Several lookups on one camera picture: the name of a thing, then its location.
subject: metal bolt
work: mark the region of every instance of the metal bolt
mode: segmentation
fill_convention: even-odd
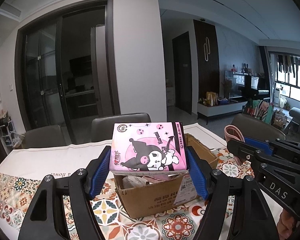
[[[51,175],[47,175],[47,176],[44,177],[44,181],[49,182],[50,180],[52,180]]]
[[[246,180],[247,180],[247,181],[253,181],[253,177],[252,177],[251,175],[247,175],[247,176],[246,176]]]
[[[83,174],[85,174],[86,173],[86,170],[85,169],[78,169],[77,170],[77,174],[78,175],[83,175]]]
[[[214,175],[218,176],[218,175],[221,174],[221,170],[219,170],[219,169],[214,169],[214,170],[212,170],[212,173],[213,173]]]

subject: window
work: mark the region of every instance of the window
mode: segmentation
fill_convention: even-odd
[[[273,55],[276,66],[275,87],[281,90],[282,95],[300,101],[300,56]]]

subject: pink item in box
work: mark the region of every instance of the pink item in box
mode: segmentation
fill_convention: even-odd
[[[178,174],[187,171],[182,124],[116,123],[109,170],[116,175]]]

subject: blue textured pad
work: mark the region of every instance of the blue textured pad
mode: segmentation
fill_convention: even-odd
[[[101,189],[106,181],[109,173],[110,154],[111,149],[107,152],[105,158],[102,160],[100,166],[92,177],[91,189],[89,192],[91,198],[94,198],[96,195],[100,194]]]
[[[270,149],[269,144],[248,137],[244,137],[244,141],[246,144],[263,151],[266,155],[272,155],[272,150]]]
[[[189,174],[191,176],[192,182],[194,184],[197,194],[201,196],[204,200],[208,197],[208,192],[206,188],[206,178],[200,171],[197,163],[195,162],[191,152],[187,148],[188,160],[189,160]]]

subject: human hand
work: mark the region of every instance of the human hand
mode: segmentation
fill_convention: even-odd
[[[296,226],[296,220],[286,210],[282,210],[279,221],[277,223],[277,230],[280,240],[285,240],[292,234],[292,229]]]

